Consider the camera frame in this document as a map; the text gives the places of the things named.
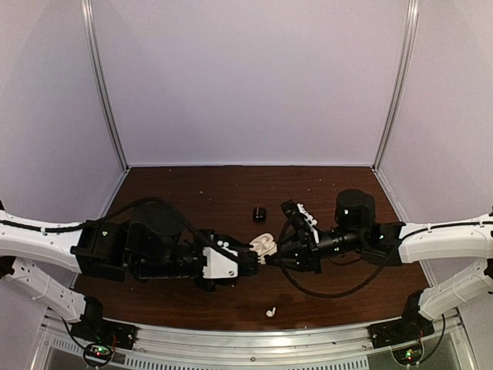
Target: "small black object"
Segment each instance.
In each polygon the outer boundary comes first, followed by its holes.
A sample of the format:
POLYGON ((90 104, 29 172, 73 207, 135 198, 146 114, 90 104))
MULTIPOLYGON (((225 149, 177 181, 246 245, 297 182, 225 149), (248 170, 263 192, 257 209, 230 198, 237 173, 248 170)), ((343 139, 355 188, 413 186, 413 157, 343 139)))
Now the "small black object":
POLYGON ((253 209, 253 221, 264 222, 267 219, 267 210, 264 207, 255 207, 253 209))

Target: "wooden table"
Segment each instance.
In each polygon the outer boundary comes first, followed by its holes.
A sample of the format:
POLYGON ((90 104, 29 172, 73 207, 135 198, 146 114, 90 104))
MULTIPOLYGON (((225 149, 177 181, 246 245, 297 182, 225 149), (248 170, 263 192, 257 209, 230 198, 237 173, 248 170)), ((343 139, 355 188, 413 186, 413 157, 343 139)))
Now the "wooden table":
MULTIPOLYGON (((161 196, 196 227, 213 228, 249 242, 264 232, 277 237, 285 221, 280 204, 290 198, 304 203, 319 220, 320 228, 334 226, 336 194, 347 188, 374 195, 378 221, 397 220, 371 170, 358 167, 135 168, 122 185, 112 210, 140 197, 161 196), (267 208, 265 224, 252 221, 255 206, 267 208)), ((338 261, 352 258, 347 255, 338 261)), ((359 284, 375 268, 364 261, 348 267, 325 261, 322 274, 293 276, 307 288, 335 293, 359 284)), ((97 297, 109 318, 175 328, 275 330, 399 316, 407 296, 427 286, 420 265, 411 264, 387 267, 365 289, 333 300, 306 296, 291 286, 278 268, 268 266, 257 276, 241 277, 236 287, 218 287, 214 293, 195 288, 190 280, 141 284, 131 277, 122 284, 80 276, 75 289, 97 297), (276 314, 268 318, 265 313, 274 306, 276 314)))

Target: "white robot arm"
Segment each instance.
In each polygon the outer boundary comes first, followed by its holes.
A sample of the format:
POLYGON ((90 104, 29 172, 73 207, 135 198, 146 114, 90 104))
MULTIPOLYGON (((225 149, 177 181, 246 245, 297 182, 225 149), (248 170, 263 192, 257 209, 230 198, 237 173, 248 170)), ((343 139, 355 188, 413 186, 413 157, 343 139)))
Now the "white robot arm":
POLYGON ((402 227, 399 255, 405 264, 433 258, 478 258, 443 283, 424 290, 419 300, 419 314, 424 318, 438 319, 446 311, 493 291, 492 221, 491 214, 484 214, 454 223, 402 227))

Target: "white bracket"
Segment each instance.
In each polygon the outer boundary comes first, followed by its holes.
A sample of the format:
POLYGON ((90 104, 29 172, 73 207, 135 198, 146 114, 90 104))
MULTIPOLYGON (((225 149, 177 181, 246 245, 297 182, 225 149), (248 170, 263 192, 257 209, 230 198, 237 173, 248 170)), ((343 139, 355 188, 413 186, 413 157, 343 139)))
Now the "white bracket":
POLYGON ((320 238, 318 237, 318 231, 315 229, 315 226, 317 226, 318 224, 317 219, 313 217, 307 210, 305 210, 303 204, 298 203, 297 206, 300 213, 304 215, 305 220, 308 222, 308 225, 310 225, 311 232, 314 235, 315 243, 319 244, 320 238))
POLYGON ((80 316, 86 309, 84 295, 64 287, 31 260, 17 257, 12 268, 14 274, 7 274, 2 280, 15 283, 33 301, 42 302, 67 322, 80 321, 80 316))

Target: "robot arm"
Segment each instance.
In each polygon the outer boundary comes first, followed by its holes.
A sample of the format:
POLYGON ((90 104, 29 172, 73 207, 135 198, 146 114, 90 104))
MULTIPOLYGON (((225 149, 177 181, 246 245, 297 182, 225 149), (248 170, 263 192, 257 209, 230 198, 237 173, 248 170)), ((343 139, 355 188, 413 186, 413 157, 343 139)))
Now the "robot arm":
POLYGON ((190 278, 206 291, 258 272, 258 256, 250 245, 212 230, 193 229, 161 200, 140 202, 124 223, 109 222, 109 218, 50 224, 14 217, 1 209, 0 278, 72 323, 72 335, 103 341, 103 345, 112 345, 115 339, 118 347, 131 349, 135 326, 104 320, 97 299, 67 289, 33 261, 114 281, 124 281, 127 273, 143 282, 190 278), (184 226, 194 236, 190 242, 180 242, 184 226))

